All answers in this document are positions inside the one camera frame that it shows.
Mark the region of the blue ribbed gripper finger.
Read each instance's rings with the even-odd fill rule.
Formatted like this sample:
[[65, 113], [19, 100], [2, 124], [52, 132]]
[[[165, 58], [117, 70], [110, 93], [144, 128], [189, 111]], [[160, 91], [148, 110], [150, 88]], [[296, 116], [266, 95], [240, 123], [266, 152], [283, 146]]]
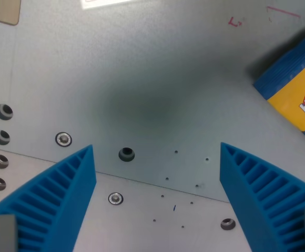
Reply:
[[16, 217], [18, 251], [73, 251], [96, 183], [89, 145], [1, 200], [0, 215]]
[[252, 251], [305, 251], [305, 182], [221, 143], [220, 183]]

